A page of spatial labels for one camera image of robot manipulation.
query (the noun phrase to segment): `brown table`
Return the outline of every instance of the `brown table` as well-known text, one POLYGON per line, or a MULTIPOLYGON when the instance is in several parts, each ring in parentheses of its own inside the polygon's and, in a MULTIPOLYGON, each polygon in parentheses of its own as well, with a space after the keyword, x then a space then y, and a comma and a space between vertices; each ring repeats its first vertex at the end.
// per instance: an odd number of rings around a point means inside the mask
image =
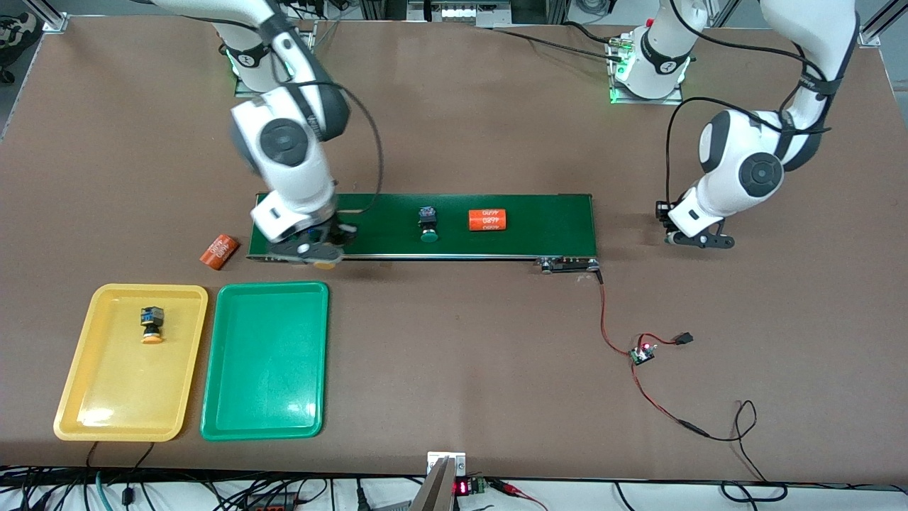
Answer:
MULTIPOLYGON (((595 49, 573 29, 527 30, 595 49)), ((322 433, 203 441, 203 347, 183 432, 147 465, 416 474, 427 451, 450 449, 486 474, 752 478, 730 445, 639 395, 599 336, 592 276, 521 263, 199 263, 218 234, 248 233, 264 188, 227 136, 238 100, 217 43, 210 26, 169 17, 77 18, 44 40, 0 145, 0 463, 83 463, 88 445, 58 441, 52 423, 98 286, 200 284, 213 297, 232 282, 322 279, 322 433)), ((819 155, 730 220, 738 245, 723 252, 662 243, 651 212, 671 109, 610 105, 601 61, 456 24, 344 23, 322 50, 380 125, 387 191, 594 195, 612 336, 696 335, 640 368, 663 406, 721 436, 736 399, 753 399, 746 447, 774 480, 908 482, 908 136, 878 51, 855 53, 819 155)), ((770 55, 705 43, 696 54, 687 93, 749 108, 778 105, 797 76, 770 55)), ((673 194, 700 174, 696 140, 716 112, 688 108, 673 194)), ((372 189, 370 137, 355 113, 326 145, 341 191, 372 189)), ((94 462, 128 466, 143 450, 102 445, 94 462)))

